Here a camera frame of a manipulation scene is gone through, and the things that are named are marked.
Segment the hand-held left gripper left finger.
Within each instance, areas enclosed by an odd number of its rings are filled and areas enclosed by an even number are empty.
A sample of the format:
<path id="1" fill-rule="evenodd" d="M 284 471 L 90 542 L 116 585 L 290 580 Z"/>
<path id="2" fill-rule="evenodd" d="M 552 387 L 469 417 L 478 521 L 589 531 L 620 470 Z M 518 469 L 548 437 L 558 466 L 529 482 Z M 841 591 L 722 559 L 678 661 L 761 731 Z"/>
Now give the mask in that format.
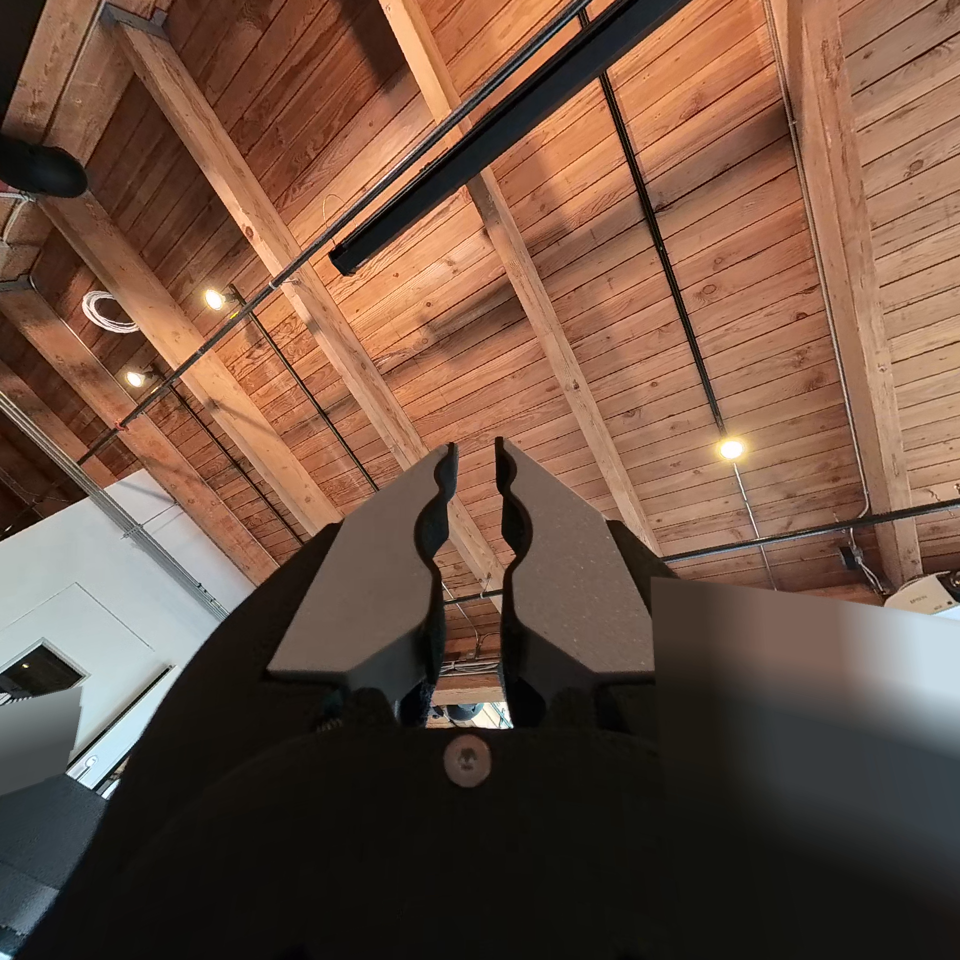
<path id="1" fill-rule="evenodd" d="M 426 725 L 447 636 L 434 558 L 450 536 L 457 475 L 457 445 L 444 443 L 342 522 L 270 677 L 379 690 L 401 725 Z"/>

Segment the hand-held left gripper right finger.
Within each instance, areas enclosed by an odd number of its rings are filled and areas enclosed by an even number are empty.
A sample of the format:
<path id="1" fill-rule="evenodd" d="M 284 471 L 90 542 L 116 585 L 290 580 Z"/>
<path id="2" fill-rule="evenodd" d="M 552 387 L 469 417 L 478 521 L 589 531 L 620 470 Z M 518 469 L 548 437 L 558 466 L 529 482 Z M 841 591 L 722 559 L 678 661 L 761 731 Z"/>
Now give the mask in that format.
<path id="1" fill-rule="evenodd" d="M 495 440 L 504 577 L 501 672 L 511 722 L 555 697 L 654 679 L 653 622 L 606 517 L 509 438 Z"/>

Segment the black round duct elbow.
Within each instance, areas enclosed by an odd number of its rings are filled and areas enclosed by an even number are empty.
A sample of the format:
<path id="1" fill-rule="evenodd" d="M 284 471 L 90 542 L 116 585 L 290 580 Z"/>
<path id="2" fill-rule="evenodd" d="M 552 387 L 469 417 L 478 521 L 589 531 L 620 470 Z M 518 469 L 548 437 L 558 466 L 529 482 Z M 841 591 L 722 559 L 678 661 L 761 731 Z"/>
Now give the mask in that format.
<path id="1" fill-rule="evenodd" d="M 87 171 L 68 151 L 1 135 L 1 181 L 31 195 L 77 198 L 89 188 Z"/>

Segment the black horizontal pipe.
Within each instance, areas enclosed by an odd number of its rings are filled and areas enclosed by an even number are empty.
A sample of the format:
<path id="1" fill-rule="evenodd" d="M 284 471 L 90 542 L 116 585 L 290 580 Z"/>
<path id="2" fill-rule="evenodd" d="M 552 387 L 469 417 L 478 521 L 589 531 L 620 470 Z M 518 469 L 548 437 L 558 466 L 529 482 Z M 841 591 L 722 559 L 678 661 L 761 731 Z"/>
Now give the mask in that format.
<path id="1" fill-rule="evenodd" d="M 791 531 L 783 534 L 774 534 L 747 541 L 731 542 L 701 549 L 684 551 L 678 554 L 664 556 L 666 564 L 679 563 L 690 560 L 701 560 L 710 557 L 723 556 L 745 549 L 760 549 L 767 546 L 795 543 L 802 540 L 832 535 L 844 531 L 854 531 L 878 525 L 900 523 L 959 509 L 959 498 L 921 504 L 919 506 L 889 510 L 882 513 L 862 515 L 846 521 L 835 521 L 829 524 Z"/>

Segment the grey metal conduit bundle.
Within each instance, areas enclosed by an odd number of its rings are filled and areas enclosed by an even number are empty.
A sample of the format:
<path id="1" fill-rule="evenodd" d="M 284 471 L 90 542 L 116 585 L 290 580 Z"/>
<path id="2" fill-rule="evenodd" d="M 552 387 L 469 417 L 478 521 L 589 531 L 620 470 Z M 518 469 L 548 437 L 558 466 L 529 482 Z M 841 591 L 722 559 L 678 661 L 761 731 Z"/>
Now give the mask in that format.
<path id="1" fill-rule="evenodd" d="M 187 594 L 210 613 L 217 621 L 224 621 L 229 613 L 220 602 L 209 593 L 204 585 L 193 578 L 187 569 L 170 554 L 126 509 L 111 495 L 98 486 L 73 460 L 50 438 L 40 426 L 37 426 L 28 414 L 22 411 L 4 391 L 1 392 L 2 412 L 23 432 L 41 451 L 43 451 L 70 479 L 76 483 L 97 508 L 118 527 L 123 536 L 141 549 L 151 560 L 177 582 Z"/>

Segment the white projector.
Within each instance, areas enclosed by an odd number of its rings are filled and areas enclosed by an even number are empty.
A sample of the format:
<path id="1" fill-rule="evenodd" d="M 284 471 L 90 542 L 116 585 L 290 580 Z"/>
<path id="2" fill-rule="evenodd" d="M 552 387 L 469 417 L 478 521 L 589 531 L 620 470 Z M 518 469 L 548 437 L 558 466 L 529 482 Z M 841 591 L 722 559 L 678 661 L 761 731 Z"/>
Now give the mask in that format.
<path id="1" fill-rule="evenodd" d="M 884 607 L 958 619 L 959 571 L 925 574 L 905 582 L 885 600 Z"/>

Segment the long black lighting track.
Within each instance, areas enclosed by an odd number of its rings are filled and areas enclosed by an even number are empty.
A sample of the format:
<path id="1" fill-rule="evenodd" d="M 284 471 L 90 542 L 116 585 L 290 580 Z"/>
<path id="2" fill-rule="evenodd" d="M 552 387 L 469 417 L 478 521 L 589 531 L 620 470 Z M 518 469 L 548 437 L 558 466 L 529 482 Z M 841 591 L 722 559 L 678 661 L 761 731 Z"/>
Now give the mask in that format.
<path id="1" fill-rule="evenodd" d="M 726 440 L 730 440 L 732 438 L 732 435 L 729 433 L 729 430 L 726 426 L 726 422 L 714 390 L 714 384 L 710 378 L 709 372 L 707 371 L 706 361 L 704 355 L 702 354 L 701 346 L 698 342 L 697 335 L 694 331 L 690 318 L 690 311 L 685 301 L 684 294 L 681 290 L 674 265 L 666 246 L 664 235 L 662 234 L 660 224 L 657 219 L 657 212 L 654 208 L 644 174 L 642 173 L 642 167 L 638 159 L 638 153 L 635 149 L 629 127 L 623 115 L 620 102 L 618 101 L 618 94 L 612 81 L 609 67 L 604 68 L 598 74 L 598 83 L 603 95 L 603 100 L 606 105 L 609 118 L 612 122 L 614 132 L 619 143 L 623 160 L 626 162 L 630 174 L 633 191 L 639 203 L 642 220 L 646 225 L 648 234 L 650 235 L 655 257 L 666 282 L 668 293 L 675 308 L 682 335 L 688 347 L 691 360 L 694 364 L 695 372 L 702 388 L 706 404 L 714 421 L 714 425 L 718 431 L 720 441 L 726 442 Z"/>

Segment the black panel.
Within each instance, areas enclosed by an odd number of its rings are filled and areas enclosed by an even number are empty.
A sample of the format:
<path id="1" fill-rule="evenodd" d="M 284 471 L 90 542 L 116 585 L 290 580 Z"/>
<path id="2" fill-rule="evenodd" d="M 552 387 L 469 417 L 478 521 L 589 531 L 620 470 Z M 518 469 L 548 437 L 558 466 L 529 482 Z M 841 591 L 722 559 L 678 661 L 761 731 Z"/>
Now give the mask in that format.
<path id="1" fill-rule="evenodd" d="M 1 798 L 2 903 L 50 902 L 90 846 L 108 801 L 68 774 Z"/>

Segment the black hanging linear lamp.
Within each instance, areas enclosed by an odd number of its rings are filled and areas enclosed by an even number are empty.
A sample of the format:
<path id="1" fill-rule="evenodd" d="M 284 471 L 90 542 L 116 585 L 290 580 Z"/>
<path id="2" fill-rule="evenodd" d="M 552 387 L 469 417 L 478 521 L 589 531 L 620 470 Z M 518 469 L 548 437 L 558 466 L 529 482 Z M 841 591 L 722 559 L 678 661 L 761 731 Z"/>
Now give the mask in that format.
<path id="1" fill-rule="evenodd" d="M 354 274 L 686 5 L 625 1 L 607 8 L 334 246 L 332 265 Z"/>

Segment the dark wall window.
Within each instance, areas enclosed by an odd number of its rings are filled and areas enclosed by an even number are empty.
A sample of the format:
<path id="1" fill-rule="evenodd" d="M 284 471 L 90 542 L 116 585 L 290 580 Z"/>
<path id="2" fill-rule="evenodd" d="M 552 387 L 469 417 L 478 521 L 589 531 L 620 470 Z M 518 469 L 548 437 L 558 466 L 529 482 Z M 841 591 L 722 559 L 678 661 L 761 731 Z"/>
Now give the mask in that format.
<path id="1" fill-rule="evenodd" d="M 2 702 L 71 690 L 88 676 L 81 667 L 74 665 L 45 640 L 41 640 L 2 668 Z"/>

